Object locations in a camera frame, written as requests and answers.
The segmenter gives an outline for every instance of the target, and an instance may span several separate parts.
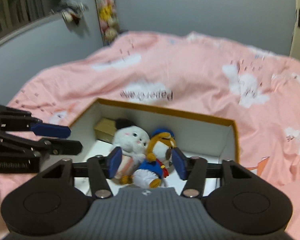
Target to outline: cardboard box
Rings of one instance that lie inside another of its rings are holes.
[[[95,140],[94,125],[102,118],[128,118],[148,134],[158,127],[169,128],[175,134],[177,147],[187,157],[200,156],[210,163],[221,163],[222,160],[239,162],[238,132],[233,120],[158,106],[98,99],[70,126],[72,134],[69,139],[81,141],[82,153],[78,156],[50,156],[42,169],[64,157],[72,158],[73,162],[84,162],[98,154],[108,155],[111,144]],[[172,171],[166,181],[167,186],[174,187],[178,194],[186,183],[179,179],[176,171]],[[108,183],[114,195],[122,187],[110,180]],[[217,179],[206,179],[204,195],[215,190],[217,185]]]
[[[117,129],[115,128],[115,120],[101,118],[94,126],[96,139],[107,143],[112,143],[113,137]]]

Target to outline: wall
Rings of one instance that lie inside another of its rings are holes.
[[[296,0],[116,0],[120,26],[185,35],[197,31],[289,55]]]
[[[89,11],[79,27],[69,28],[54,16],[0,46],[0,104],[7,104],[40,70],[83,59],[103,46],[95,0],[81,1]]]

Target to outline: brown plush nose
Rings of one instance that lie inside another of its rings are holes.
[[[166,160],[167,160],[167,161],[170,160],[171,154],[172,154],[172,149],[169,148],[169,149],[166,151]]]

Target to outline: red bow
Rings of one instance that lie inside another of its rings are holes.
[[[162,162],[161,161],[159,161],[158,159],[157,159],[157,162],[160,164],[160,167],[161,167],[161,169],[162,169],[162,171],[163,171],[163,177],[164,178],[166,178],[166,177],[168,177],[169,176],[169,171],[167,170],[167,168],[162,164]]]

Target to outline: bed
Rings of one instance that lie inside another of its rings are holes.
[[[300,61],[200,33],[129,32],[84,60],[41,71],[9,106],[71,126],[97,98],[235,120],[240,164],[291,199],[286,231],[300,240]],[[32,176],[0,174],[0,203]],[[7,232],[0,215],[0,238]]]

